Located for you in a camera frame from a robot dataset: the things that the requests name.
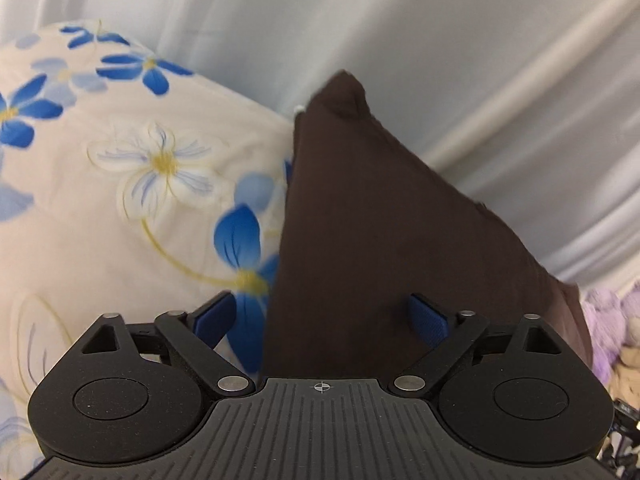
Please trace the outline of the purple plush teddy bear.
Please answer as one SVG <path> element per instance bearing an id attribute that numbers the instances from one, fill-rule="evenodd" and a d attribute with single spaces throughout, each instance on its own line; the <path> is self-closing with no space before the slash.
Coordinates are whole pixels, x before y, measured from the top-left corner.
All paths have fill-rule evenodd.
<path id="1" fill-rule="evenodd" d="M 639 282 L 623 297 L 608 288 L 594 288 L 582 300 L 592 345 L 591 369 L 603 385 L 612 379 L 625 350 L 639 350 Z"/>

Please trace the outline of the blue floral white bedding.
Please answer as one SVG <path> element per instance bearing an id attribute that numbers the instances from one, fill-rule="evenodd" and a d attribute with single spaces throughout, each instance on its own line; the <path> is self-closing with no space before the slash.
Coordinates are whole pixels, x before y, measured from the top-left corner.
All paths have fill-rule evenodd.
<path id="1" fill-rule="evenodd" d="M 293 127 L 100 22 L 1 47 L 1 474 L 42 459 L 30 395 L 102 313 L 228 290 L 218 346 L 262 362 Z"/>

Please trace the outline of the dark brown garment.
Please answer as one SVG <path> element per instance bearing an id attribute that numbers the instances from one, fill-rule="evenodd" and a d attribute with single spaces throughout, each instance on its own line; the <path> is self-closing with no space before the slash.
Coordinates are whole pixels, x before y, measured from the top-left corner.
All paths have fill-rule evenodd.
<path id="1" fill-rule="evenodd" d="M 415 293 L 501 325 L 536 313 L 591 361 L 578 288 L 389 133 L 352 74 L 296 116 L 293 148 L 266 377 L 390 382 L 428 350 L 409 320 Z"/>

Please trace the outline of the white pleated curtain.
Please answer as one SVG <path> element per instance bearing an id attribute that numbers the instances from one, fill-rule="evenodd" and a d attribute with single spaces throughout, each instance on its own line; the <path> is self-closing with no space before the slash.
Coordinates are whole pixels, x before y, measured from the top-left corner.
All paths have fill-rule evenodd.
<path id="1" fill-rule="evenodd" d="M 348 70 L 558 278 L 639 276 L 639 0 L 1 0 L 1 37 L 88 18 L 284 116 Z"/>

